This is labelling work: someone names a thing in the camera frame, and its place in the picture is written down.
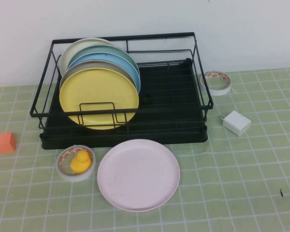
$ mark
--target eraser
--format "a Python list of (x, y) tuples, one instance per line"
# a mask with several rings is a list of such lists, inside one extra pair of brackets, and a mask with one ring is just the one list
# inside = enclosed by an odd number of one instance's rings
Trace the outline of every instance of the eraser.
[(222, 116), (221, 119), (223, 120), (222, 125), (233, 131), (238, 136), (242, 135), (251, 124), (251, 121), (248, 118), (236, 111), (233, 111), (226, 117)]
[(9, 153), (16, 150), (16, 138), (12, 132), (0, 133), (0, 153)]

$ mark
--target yellow rubber duck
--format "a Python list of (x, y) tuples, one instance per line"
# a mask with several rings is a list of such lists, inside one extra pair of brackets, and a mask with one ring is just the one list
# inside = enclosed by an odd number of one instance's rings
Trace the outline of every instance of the yellow rubber duck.
[(83, 173), (91, 166), (91, 163), (88, 152), (80, 151), (71, 161), (70, 168), (75, 173)]

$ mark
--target dish rack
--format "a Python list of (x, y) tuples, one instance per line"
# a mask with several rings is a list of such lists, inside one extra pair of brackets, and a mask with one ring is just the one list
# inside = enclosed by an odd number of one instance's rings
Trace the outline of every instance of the dish rack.
[[(213, 108), (213, 101), (206, 81), (206, 94), (203, 96), (201, 92), (199, 77), (204, 77), (204, 73), (194, 32), (103, 39), (112, 41), (137, 62), (141, 76), (139, 108), (115, 109), (108, 102), (112, 110), (82, 111), (83, 104), (105, 104), (93, 99), (80, 104), (77, 112), (63, 112), (59, 102), (62, 77), (58, 61), (64, 49), (79, 39), (53, 40), (30, 110), (43, 129), (42, 148), (64, 149), (74, 144), (110, 147), (130, 139), (149, 139), (162, 144), (207, 140), (206, 115)], [(117, 120), (119, 113), (124, 113), (125, 121)], [(126, 113), (136, 114), (127, 121)], [(112, 114), (114, 129), (92, 130), (82, 126), (83, 115), (99, 114)], [(68, 116), (78, 116), (79, 124)]]

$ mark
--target plate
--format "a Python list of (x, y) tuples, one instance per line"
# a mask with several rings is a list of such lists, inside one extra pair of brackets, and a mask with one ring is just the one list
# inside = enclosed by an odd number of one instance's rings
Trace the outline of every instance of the plate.
[(85, 38), (78, 40), (74, 43), (72, 43), (61, 55), (60, 61), (59, 61), (59, 69), (61, 76), (64, 76), (66, 71), (68, 70), (68, 64), (71, 60), (71, 58), (80, 50), (90, 47), (92, 45), (97, 44), (107, 44), (110, 46), (115, 46), (111, 42), (101, 39), (101, 38)]
[(66, 74), (64, 74), (64, 76), (62, 77), (62, 79), (60, 81), (59, 89), (61, 89), (62, 84), (66, 81), (66, 79), (68, 79), (69, 76), (73, 75), (76, 72), (79, 72), (79, 71), (84, 70), (84, 69), (89, 69), (89, 68), (105, 68), (105, 69), (114, 70), (115, 72), (118, 72), (118, 73), (124, 75), (126, 78), (128, 78), (132, 82), (134, 87), (136, 87), (135, 82), (132, 79), (132, 77), (125, 70), (123, 70), (121, 67), (119, 67), (119, 66), (117, 66), (109, 61), (93, 60), (93, 61), (87, 61), (87, 62), (77, 64), (77, 65), (73, 66), (71, 69), (69, 69), (66, 72)]
[[(114, 70), (104, 68), (85, 69), (68, 77), (62, 84), (59, 101), (64, 112), (80, 111), (81, 103), (87, 103), (81, 105), (82, 111), (110, 110), (113, 109), (110, 102), (114, 103), (116, 109), (134, 109), (139, 106), (139, 96), (131, 81)], [(129, 121), (135, 113), (127, 113), (126, 115), (127, 121)], [(118, 122), (124, 124), (125, 115), (116, 114), (116, 116)], [(114, 128), (113, 125), (103, 126), (114, 123), (112, 114), (69, 116), (69, 118), (90, 129), (108, 130)]]
[(165, 146), (144, 139), (113, 147), (98, 168), (98, 185), (112, 205), (127, 211), (154, 209), (175, 193), (178, 162)]
[(75, 61), (73, 61), (68, 69), (72, 68), (73, 66), (80, 64), (85, 61), (91, 61), (91, 60), (105, 60), (105, 61), (110, 61), (119, 67), (121, 67), (123, 70), (125, 70), (129, 75), (133, 78), (137, 92), (139, 93), (141, 90), (141, 80), (140, 80), (140, 75), (138, 74), (137, 70), (135, 67), (126, 59), (124, 59), (121, 56), (118, 56), (113, 53), (108, 53), (108, 52), (93, 52), (89, 53), (86, 55), (83, 55), (79, 58), (77, 58)]
[(93, 52), (108, 52), (108, 53), (112, 53), (112, 54), (118, 55), (120, 57), (123, 57), (124, 59), (129, 61), (135, 67), (138, 74), (140, 74), (139, 67), (137, 66), (135, 61), (132, 59), (132, 57), (128, 53), (126, 53), (124, 50), (120, 49), (119, 47), (114, 47), (114, 46), (110, 46), (110, 45), (94, 45), (94, 46), (86, 47), (83, 50), (77, 52), (71, 58), (69, 65), (77, 58), (79, 58), (83, 55), (86, 55), (88, 53), (93, 53)]

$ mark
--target clear tape roll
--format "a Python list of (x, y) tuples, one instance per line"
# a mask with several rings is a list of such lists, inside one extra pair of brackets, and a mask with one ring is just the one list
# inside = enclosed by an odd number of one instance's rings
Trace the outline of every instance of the clear tape roll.
[[(223, 72), (206, 72), (204, 74), (204, 77), (205, 77), (205, 79), (221, 78), (221, 79), (225, 80), (227, 83), (227, 87), (224, 89), (212, 89), (209, 87), (208, 89), (209, 89), (209, 92), (212, 96), (225, 95), (225, 94), (229, 93), (230, 90), (232, 89), (232, 84), (233, 84), (232, 79), (230, 77), (228, 77), (227, 74), (225, 74)], [(203, 77), (201, 77), (200, 82), (201, 82), (201, 88), (206, 91)]]
[[(91, 166), (83, 173), (80, 174), (65, 174), (62, 170), (62, 163), (63, 161), (71, 154), (74, 154), (76, 152), (79, 151), (87, 151), (89, 154), (89, 158), (91, 159), (92, 163)], [(96, 166), (96, 156), (94, 154), (94, 152), (87, 146), (84, 145), (74, 145), (74, 146), (70, 146), (67, 149), (65, 149), (64, 151), (62, 151), (57, 159), (56, 159), (56, 171), (58, 172), (58, 174), (60, 175), (60, 177), (63, 180), (69, 181), (69, 182), (78, 182), (78, 181), (82, 181), (82, 180), (86, 180), (88, 177), (90, 177), (91, 175), (93, 175), (93, 172), (95, 170), (95, 166)]]

